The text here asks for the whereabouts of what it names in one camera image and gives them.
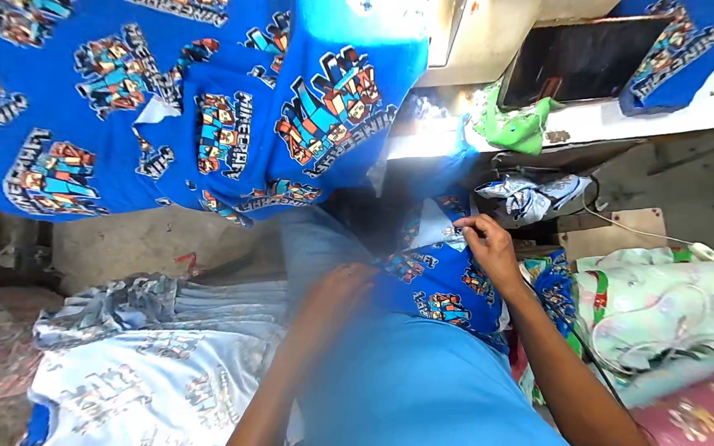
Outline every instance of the green fabric scrap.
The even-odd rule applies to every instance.
[[[551,97],[545,97],[533,106],[502,112],[497,106],[501,81],[502,78],[484,88],[486,100],[473,129],[491,145],[539,155],[542,151],[547,117],[551,110],[560,109],[561,104]]]

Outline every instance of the blue fabric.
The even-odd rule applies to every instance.
[[[459,117],[456,127],[456,144],[445,156],[440,157],[438,164],[426,167],[416,172],[409,181],[409,192],[417,198],[428,198],[441,195],[449,185],[457,183],[470,173],[471,167],[478,159],[478,149],[473,147],[465,137],[464,126],[470,120],[469,114]]]
[[[470,215],[470,198],[462,187],[450,187],[449,195],[434,198],[451,220]],[[420,231],[420,209],[413,209],[404,227],[402,249]],[[503,300],[489,277],[473,258],[448,243],[400,251],[378,266],[375,305],[388,311],[418,314],[463,328],[501,353],[509,347],[499,330]]]
[[[30,218],[177,203],[249,226],[323,200],[362,183],[426,66],[426,39],[345,2],[15,3],[0,210]]]
[[[566,251],[557,249],[544,257],[525,259],[524,265],[533,277],[533,288],[544,312],[563,337],[569,337],[576,313],[572,297],[574,279],[569,272]]]
[[[689,106],[714,70],[714,0],[621,0],[615,16],[671,14],[674,20],[621,91],[624,114]]]
[[[18,446],[40,446],[48,438],[48,423],[51,411],[39,402],[32,406],[32,415],[26,425],[26,436]]]
[[[348,326],[300,407],[306,446],[566,444],[512,380],[508,358],[451,324],[404,314]]]

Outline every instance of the person's right hand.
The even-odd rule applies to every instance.
[[[504,293],[511,287],[525,287],[520,267],[514,255],[511,234],[486,214],[465,217],[454,221],[454,226],[462,228],[467,244],[478,260],[492,284]],[[479,232],[486,237],[481,239]]]

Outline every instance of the wooden board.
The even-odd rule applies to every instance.
[[[660,208],[620,210],[610,215],[612,220],[638,231],[666,235],[666,222]],[[566,258],[570,261],[590,256],[607,256],[625,248],[650,249],[667,246],[666,239],[637,234],[591,215],[580,217],[586,220],[588,229],[559,233],[559,242],[566,249]]]

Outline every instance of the pink fabric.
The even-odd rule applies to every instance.
[[[635,409],[635,421],[660,446],[714,445],[714,375],[651,406]]]

